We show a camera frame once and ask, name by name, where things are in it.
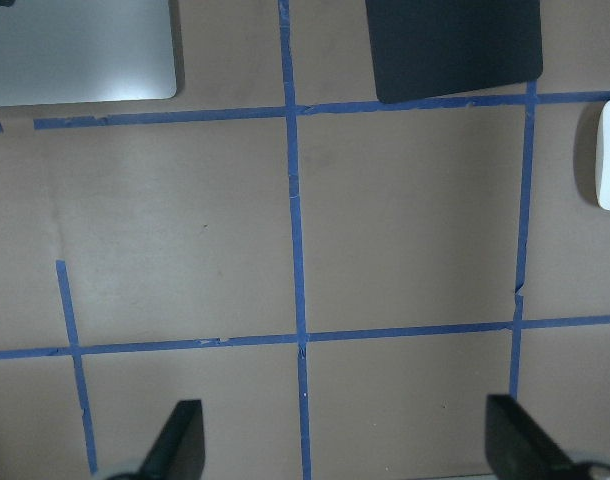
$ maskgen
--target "metal screw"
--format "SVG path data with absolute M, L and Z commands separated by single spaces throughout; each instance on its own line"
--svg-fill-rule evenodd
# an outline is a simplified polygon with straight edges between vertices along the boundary
M 592 480 L 610 480 L 610 469 L 599 465 L 592 465 L 589 469 Z

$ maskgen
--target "silver metal panel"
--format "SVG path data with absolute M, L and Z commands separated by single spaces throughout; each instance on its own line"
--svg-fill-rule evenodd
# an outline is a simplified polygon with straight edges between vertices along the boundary
M 0 106 L 175 93 L 168 0 L 17 0 L 0 7 Z

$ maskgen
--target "laptop lid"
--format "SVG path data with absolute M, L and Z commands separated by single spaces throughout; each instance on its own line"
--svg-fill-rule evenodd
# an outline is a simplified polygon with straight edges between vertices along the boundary
M 174 96 L 169 8 L 168 0 L 1 6 L 0 106 Z

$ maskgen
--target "black mouse pad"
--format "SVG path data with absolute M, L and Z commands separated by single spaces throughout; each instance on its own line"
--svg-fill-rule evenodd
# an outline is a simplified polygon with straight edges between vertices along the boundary
M 366 0 L 383 103 L 534 80 L 539 0 Z

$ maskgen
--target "black object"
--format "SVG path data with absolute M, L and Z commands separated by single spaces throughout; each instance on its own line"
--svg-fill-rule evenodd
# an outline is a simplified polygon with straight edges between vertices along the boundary
M 138 473 L 109 480 L 199 480 L 205 466 L 205 432 L 200 400 L 176 404 Z
M 610 465 L 574 463 L 509 395 L 489 395 L 485 455 L 499 480 L 610 480 Z
M 366 0 L 383 103 L 520 83 L 543 71 L 539 0 Z
M 11 7 L 16 0 L 0 0 L 0 7 Z

